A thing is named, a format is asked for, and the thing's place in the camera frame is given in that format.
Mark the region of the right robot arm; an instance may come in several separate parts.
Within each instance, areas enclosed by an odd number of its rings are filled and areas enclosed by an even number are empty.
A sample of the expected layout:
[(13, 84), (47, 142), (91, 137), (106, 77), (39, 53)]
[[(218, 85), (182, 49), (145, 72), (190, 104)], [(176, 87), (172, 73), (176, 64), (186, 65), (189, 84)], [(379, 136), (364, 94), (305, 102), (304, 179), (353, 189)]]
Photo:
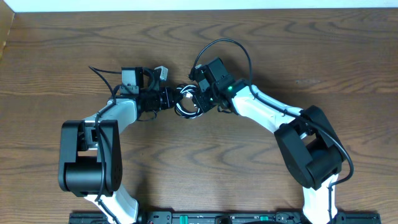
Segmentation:
[(249, 118), (270, 131), (285, 165), (303, 187), (303, 215), (310, 223), (333, 223), (337, 214), (334, 189), (348, 156), (324, 112), (301, 109), (264, 94), (249, 80), (235, 80), (220, 58), (194, 64), (189, 79), (199, 85), (193, 101), (203, 111)]

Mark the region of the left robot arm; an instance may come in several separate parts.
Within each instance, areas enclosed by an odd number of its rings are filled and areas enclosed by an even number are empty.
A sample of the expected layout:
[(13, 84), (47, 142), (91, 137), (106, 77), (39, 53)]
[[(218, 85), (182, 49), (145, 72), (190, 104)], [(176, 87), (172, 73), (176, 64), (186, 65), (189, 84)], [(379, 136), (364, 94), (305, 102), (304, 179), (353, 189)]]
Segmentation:
[(58, 184), (95, 204), (108, 223), (145, 223), (147, 215), (122, 183), (120, 134), (143, 113), (171, 109), (182, 96), (161, 85), (168, 75), (165, 66), (123, 67), (118, 75), (121, 83), (108, 87), (104, 108), (62, 124)]

